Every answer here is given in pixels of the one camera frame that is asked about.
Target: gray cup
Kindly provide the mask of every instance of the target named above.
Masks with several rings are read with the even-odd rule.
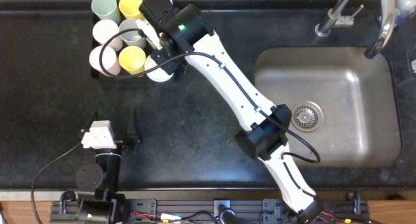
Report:
[[[120,23],[120,11],[116,0],[92,0],[91,9],[100,19],[111,19]]]

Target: wooden surface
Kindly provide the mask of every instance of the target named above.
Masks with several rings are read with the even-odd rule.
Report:
[[[3,213],[10,223],[35,224],[30,201],[2,201]],[[49,223],[51,201],[36,202],[43,223]],[[416,201],[369,201],[371,218],[383,224],[416,224]]]

